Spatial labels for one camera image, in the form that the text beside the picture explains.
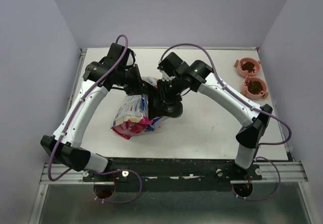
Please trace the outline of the cat food bag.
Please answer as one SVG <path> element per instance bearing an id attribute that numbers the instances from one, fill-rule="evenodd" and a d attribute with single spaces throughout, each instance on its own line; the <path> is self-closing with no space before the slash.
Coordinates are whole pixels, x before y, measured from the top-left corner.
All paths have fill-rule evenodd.
<path id="1" fill-rule="evenodd" d="M 155 77 L 142 77 L 144 91 L 141 95 L 126 95 L 114 117 L 111 130 L 129 140 L 133 136 L 153 132 L 161 122 L 168 118 L 178 118 L 183 112 L 181 102 L 164 103 L 167 112 L 164 117 L 148 117 L 148 95 L 157 95 L 157 79 Z"/>

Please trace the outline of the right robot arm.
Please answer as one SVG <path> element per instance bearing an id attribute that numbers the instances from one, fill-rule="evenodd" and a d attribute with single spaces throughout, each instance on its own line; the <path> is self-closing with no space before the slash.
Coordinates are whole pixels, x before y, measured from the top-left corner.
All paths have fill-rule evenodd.
<path id="1" fill-rule="evenodd" d="M 232 173 L 237 179 L 246 178 L 250 174 L 259 141 L 269 124 L 272 107 L 248 101 L 231 86 L 217 79 L 213 69 L 201 60 L 188 65 L 172 52 L 161 60 L 158 69 L 171 77 L 171 80 L 158 80 L 157 88 L 149 90 L 149 117 L 178 118 L 183 112 L 181 93 L 186 89 L 209 97 L 233 115 L 242 126 L 236 135 L 239 147 Z"/>

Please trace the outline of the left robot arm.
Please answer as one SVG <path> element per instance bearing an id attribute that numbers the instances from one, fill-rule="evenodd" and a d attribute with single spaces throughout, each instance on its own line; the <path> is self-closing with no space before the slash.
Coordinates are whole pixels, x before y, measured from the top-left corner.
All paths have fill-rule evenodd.
<path id="1" fill-rule="evenodd" d="M 101 181 L 112 175 L 108 159 L 81 148 L 81 144 L 97 107 L 114 85 L 122 87 L 127 95 L 141 94 L 144 87 L 134 51 L 117 43 L 111 44 L 99 62 L 86 66 L 79 93 L 63 122 L 40 141 L 52 159 L 75 171 L 94 171 Z"/>

